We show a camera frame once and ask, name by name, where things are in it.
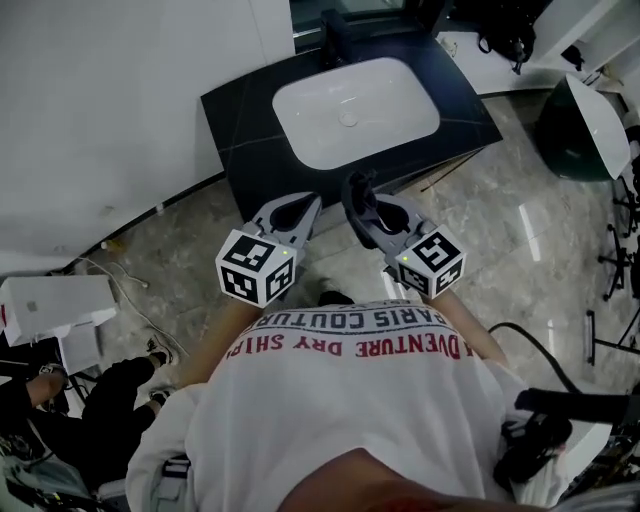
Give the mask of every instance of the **sneaker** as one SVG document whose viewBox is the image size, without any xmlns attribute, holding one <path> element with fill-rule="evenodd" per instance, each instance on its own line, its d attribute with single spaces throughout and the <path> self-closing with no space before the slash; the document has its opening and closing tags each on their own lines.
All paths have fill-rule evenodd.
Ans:
<svg viewBox="0 0 640 512">
<path fill-rule="evenodd" d="M 167 398 L 173 395 L 175 391 L 176 388 L 169 385 L 153 388 L 151 391 L 149 391 L 149 400 L 155 400 L 160 405 L 164 405 L 164 403 L 167 401 Z"/>
<path fill-rule="evenodd" d="M 322 295 L 324 292 L 342 293 L 342 290 L 340 290 L 340 286 L 338 285 L 338 283 L 330 277 L 323 277 L 322 279 L 320 279 L 320 281 L 318 281 L 318 286 L 320 288 L 320 295 Z"/>
<path fill-rule="evenodd" d="M 148 354 L 162 352 L 167 356 L 166 364 L 175 366 L 180 363 L 180 352 L 173 348 L 173 343 L 164 334 L 151 327 L 145 327 L 142 333 L 147 338 Z"/>
</svg>

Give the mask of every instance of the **white sink basin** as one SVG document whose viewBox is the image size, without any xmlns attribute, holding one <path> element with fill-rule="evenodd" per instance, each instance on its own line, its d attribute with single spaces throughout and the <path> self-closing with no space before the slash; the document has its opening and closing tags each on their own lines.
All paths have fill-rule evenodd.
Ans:
<svg viewBox="0 0 640 512">
<path fill-rule="evenodd" d="M 318 170 L 426 137 L 440 125 L 413 71 L 386 57 L 285 85 L 273 109 L 298 159 Z"/>
</svg>

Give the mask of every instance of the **bag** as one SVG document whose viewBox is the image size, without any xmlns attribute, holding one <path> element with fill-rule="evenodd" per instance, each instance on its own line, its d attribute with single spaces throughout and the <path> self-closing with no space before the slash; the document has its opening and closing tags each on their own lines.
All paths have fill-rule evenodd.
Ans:
<svg viewBox="0 0 640 512">
<path fill-rule="evenodd" d="M 523 0 L 494 1 L 486 7 L 482 28 L 478 34 L 478 48 L 483 53 L 497 51 L 515 62 L 513 71 L 520 74 L 522 64 L 533 53 L 536 34 L 533 23 L 540 15 L 539 6 Z"/>
</svg>

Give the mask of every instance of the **cable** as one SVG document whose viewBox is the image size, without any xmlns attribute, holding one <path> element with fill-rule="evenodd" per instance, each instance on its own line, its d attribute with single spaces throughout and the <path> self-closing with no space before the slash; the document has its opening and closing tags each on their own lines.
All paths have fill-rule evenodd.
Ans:
<svg viewBox="0 0 640 512">
<path fill-rule="evenodd" d="M 156 331 L 158 331 L 160 334 L 163 334 L 164 336 L 166 336 L 167 338 L 169 338 L 171 341 L 173 341 L 179 348 L 180 350 L 182 350 L 182 352 L 184 352 L 187 356 L 189 355 L 189 352 L 182 346 L 182 344 L 171 334 L 169 334 L 167 331 L 162 330 L 160 327 L 158 327 L 156 324 L 154 324 L 148 316 L 146 316 L 145 314 L 141 313 L 140 310 L 136 307 L 136 305 L 131 301 L 131 299 L 129 298 L 129 296 L 127 295 L 127 292 L 124 291 L 124 289 L 122 288 L 122 286 L 120 285 L 120 283 L 118 282 L 118 280 L 115 278 L 115 276 L 109 272 L 106 268 L 104 268 L 102 265 L 96 263 L 93 260 L 90 260 L 89 258 L 78 258 L 79 260 L 82 261 L 86 261 L 88 263 L 90 263 L 91 265 L 93 265 L 94 267 L 100 269 L 102 272 L 104 272 L 106 275 L 108 275 L 111 280 L 113 281 L 113 284 L 116 285 L 116 288 L 118 288 L 118 291 L 122 294 L 122 296 L 127 300 L 127 302 L 129 303 L 129 306 L 131 306 L 131 309 L 133 310 L 133 312 L 138 315 L 140 318 L 142 318 L 145 322 L 147 322 L 149 324 L 149 327 L 152 327 L 153 329 L 155 329 Z M 124 272 L 125 274 L 127 274 L 127 276 L 129 276 L 129 274 L 124 270 L 124 268 L 122 268 L 122 266 L 118 265 Z M 138 278 L 132 278 L 132 276 L 129 276 L 129 278 L 135 280 L 135 281 L 139 281 L 142 282 L 141 279 Z"/>
<path fill-rule="evenodd" d="M 529 340 L 529 342 L 531 342 L 531 344 L 536 347 L 542 353 L 544 358 L 549 362 L 551 368 L 553 368 L 553 371 L 556 372 L 556 375 L 560 379 L 560 382 L 562 382 L 564 387 L 567 388 L 567 391 L 569 391 L 570 393 L 582 393 L 582 391 L 577 388 L 573 381 L 564 372 L 564 370 L 560 366 L 560 363 L 558 363 L 558 360 L 553 357 L 547 351 L 547 349 L 542 346 L 542 343 L 535 339 L 531 334 L 529 334 L 522 327 L 520 327 L 518 324 L 514 324 L 513 322 L 501 322 L 499 324 L 496 324 L 491 329 L 489 329 L 489 333 L 492 333 L 493 331 L 500 329 L 501 327 L 508 327 L 509 329 L 513 329 L 518 334 L 521 334 L 522 336 L 527 338 L 527 340 Z"/>
</svg>

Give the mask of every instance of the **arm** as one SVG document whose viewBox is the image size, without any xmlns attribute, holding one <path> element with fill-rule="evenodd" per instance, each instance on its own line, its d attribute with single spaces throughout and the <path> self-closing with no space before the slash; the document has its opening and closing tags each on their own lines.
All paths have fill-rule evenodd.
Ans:
<svg viewBox="0 0 640 512">
<path fill-rule="evenodd" d="M 209 323 L 202 343 L 185 364 L 178 387 L 208 382 L 240 333 L 261 316 L 261 309 L 232 299 Z"/>
<path fill-rule="evenodd" d="M 422 300 L 427 306 L 442 313 L 481 359 L 491 359 L 506 368 L 509 367 L 507 356 L 498 342 L 471 314 L 455 293 L 451 290 L 445 290 L 433 300 L 425 297 Z"/>
</svg>

